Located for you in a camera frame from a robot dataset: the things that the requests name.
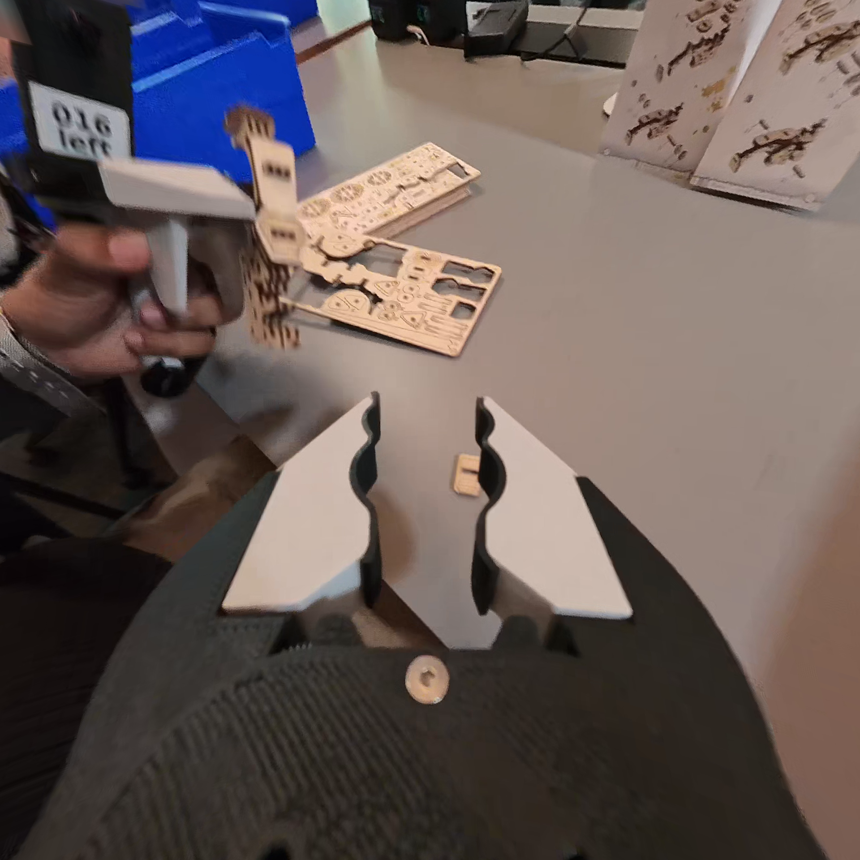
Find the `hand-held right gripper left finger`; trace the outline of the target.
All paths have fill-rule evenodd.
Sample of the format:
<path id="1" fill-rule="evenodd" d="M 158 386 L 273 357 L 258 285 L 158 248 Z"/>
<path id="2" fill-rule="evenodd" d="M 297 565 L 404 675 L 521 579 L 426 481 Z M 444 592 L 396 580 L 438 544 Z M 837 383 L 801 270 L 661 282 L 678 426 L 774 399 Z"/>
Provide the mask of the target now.
<path id="1" fill-rule="evenodd" d="M 382 589 L 376 509 L 381 438 L 371 393 L 285 462 L 228 587 L 224 613 L 372 608 Z"/>

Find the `person's left hand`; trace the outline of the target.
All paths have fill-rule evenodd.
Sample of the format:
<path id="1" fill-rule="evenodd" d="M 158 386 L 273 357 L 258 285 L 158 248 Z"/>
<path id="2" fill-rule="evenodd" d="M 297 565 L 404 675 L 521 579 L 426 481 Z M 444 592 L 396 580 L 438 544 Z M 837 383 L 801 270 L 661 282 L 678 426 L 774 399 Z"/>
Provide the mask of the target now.
<path id="1" fill-rule="evenodd" d="M 130 375 L 148 357 L 207 356 L 217 329 L 241 311 L 228 310 L 206 269 L 192 263 L 185 314 L 172 317 L 153 299 L 135 310 L 128 286 L 150 263 L 144 232 L 67 221 L 2 298 L 2 312 L 17 335 L 75 378 Z"/>

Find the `black flat case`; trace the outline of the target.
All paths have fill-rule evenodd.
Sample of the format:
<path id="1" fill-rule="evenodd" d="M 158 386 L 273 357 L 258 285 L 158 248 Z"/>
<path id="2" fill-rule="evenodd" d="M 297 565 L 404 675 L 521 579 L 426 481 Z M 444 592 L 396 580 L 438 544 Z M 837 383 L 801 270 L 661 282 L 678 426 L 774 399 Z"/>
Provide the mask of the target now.
<path id="1" fill-rule="evenodd" d="M 507 55 L 522 35 L 528 21 L 530 2 L 465 3 L 464 59 Z"/>

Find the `wooden parts sheet with holes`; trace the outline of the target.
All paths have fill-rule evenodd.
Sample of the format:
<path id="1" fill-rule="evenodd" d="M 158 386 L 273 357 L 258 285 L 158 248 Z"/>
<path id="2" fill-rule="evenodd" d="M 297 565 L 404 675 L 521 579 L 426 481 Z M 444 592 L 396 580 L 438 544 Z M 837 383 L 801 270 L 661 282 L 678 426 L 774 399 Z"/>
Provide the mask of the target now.
<path id="1" fill-rule="evenodd" d="M 362 234 L 324 231 L 299 257 L 318 306 L 284 294 L 286 312 L 458 357 L 500 284 L 494 264 Z"/>

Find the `person's leg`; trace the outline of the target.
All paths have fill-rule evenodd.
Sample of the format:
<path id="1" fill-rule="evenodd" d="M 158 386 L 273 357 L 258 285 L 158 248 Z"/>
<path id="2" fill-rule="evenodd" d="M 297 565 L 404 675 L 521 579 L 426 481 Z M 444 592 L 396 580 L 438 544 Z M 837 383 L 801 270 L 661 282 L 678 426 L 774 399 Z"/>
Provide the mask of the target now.
<path id="1" fill-rule="evenodd" d="M 85 538 L 39 543 L 2 561 L 2 858 L 32 829 L 107 662 L 172 566 Z"/>

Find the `black charger box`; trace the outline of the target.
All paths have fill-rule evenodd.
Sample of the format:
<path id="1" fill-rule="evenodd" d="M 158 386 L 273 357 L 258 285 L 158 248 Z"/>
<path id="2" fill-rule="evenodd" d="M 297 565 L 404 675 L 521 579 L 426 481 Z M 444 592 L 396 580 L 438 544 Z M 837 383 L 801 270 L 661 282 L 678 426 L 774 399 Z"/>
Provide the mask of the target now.
<path id="1" fill-rule="evenodd" d="M 378 39 L 400 42 L 411 37 L 445 46 L 463 36 L 466 1 L 368 1 L 371 28 Z"/>

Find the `person's left forearm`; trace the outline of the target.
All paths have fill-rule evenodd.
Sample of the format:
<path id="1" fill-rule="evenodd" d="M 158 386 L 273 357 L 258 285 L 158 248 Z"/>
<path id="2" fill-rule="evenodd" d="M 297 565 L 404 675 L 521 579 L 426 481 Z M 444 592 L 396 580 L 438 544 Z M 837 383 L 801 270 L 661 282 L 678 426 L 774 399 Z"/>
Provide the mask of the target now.
<path id="1" fill-rule="evenodd" d="M 4 309 L 1 309 L 1 375 L 20 391 L 36 396 L 67 417 L 106 415 L 102 405 L 85 393 L 80 378 L 53 363 L 19 335 Z"/>

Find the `grey desk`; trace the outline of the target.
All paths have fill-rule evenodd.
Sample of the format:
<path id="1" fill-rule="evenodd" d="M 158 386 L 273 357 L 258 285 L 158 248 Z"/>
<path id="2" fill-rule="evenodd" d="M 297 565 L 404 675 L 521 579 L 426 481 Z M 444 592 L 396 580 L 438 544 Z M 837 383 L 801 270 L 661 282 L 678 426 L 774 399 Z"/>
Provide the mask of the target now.
<path id="1" fill-rule="evenodd" d="M 477 504 L 450 486 L 493 398 L 599 488 L 694 588 L 782 740 L 858 743 L 858 183 L 817 216 L 680 188 L 576 145 L 618 73 L 378 43 L 302 63 L 302 194 L 423 142 L 482 175 L 404 242 L 502 269 L 449 360 L 343 330 L 301 348 L 226 331 L 206 392 L 272 457 L 371 390 L 385 572 L 446 644 L 472 604 Z"/>

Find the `large blue storage bin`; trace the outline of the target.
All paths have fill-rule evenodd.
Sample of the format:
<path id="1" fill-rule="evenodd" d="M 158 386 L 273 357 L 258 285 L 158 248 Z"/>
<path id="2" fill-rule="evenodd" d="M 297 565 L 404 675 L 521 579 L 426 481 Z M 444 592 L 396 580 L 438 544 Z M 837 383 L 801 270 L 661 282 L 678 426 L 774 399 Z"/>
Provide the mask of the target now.
<path id="1" fill-rule="evenodd" d="M 316 147 L 292 29 L 197 1 L 147 1 L 127 12 L 137 156 L 211 166 L 249 182 L 249 162 L 224 128 L 240 104 L 270 114 L 295 155 Z"/>

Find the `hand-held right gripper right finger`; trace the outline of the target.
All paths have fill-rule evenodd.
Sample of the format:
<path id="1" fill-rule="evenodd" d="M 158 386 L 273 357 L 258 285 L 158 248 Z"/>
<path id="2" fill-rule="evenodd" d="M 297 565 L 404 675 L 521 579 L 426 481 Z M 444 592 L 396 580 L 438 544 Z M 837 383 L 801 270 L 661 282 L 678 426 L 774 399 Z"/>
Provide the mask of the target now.
<path id="1" fill-rule="evenodd" d="M 488 396 L 477 399 L 472 599 L 481 616 L 628 620 L 632 606 L 577 473 Z"/>

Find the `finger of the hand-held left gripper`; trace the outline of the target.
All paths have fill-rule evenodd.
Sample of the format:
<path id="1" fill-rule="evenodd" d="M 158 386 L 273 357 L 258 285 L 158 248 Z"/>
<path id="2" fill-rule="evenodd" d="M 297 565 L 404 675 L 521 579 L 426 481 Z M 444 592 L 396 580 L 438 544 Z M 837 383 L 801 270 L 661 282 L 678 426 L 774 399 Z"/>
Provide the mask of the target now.
<path id="1" fill-rule="evenodd" d="M 188 228 L 195 217 L 241 220 L 248 231 L 253 200 L 212 167 L 145 159 L 100 163 L 109 203 L 134 229 L 145 232 L 150 248 L 152 290 L 166 311 L 183 317 L 188 310 Z"/>
<path id="2" fill-rule="evenodd" d="M 195 217 L 188 228 L 188 257 L 202 272 L 208 289 L 216 292 L 227 322 L 242 316 L 242 256 L 248 226 L 241 220 Z"/>

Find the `wooden model assembly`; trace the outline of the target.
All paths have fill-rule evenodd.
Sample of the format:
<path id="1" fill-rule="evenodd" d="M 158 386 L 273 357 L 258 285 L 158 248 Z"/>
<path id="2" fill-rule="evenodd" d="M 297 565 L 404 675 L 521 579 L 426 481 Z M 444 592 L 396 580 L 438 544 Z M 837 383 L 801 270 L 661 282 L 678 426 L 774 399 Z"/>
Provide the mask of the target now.
<path id="1" fill-rule="evenodd" d="M 240 257 L 250 334 L 260 345 L 296 348 L 300 337 L 290 321 L 287 290 L 308 235 L 297 214 L 294 151 L 275 138 L 273 117 L 258 108 L 231 108 L 224 128 L 248 157 L 252 174 L 255 216 Z"/>

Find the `laser-cut wooden parts sheet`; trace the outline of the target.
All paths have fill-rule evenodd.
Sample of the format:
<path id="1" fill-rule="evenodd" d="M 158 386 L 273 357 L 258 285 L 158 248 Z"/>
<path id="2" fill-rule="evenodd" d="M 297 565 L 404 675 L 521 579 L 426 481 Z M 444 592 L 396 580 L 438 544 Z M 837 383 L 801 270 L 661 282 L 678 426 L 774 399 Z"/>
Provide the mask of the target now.
<path id="1" fill-rule="evenodd" d="M 393 238 L 468 199 L 481 172 L 433 143 L 298 204 L 309 239 L 327 231 Z"/>

